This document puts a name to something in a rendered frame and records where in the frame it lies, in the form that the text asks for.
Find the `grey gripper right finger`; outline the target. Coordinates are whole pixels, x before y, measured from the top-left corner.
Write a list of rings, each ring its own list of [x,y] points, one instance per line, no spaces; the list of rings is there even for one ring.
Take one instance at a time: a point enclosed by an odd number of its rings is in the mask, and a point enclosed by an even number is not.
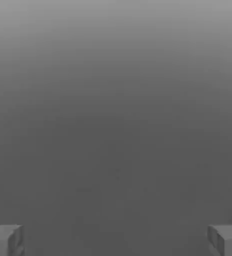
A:
[[[232,224],[209,225],[206,237],[212,256],[232,256]]]

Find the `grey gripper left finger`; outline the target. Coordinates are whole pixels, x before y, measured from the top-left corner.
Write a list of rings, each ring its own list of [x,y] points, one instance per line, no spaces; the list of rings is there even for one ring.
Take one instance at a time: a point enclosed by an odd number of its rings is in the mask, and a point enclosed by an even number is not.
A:
[[[0,224],[0,256],[25,256],[25,229],[20,224]]]

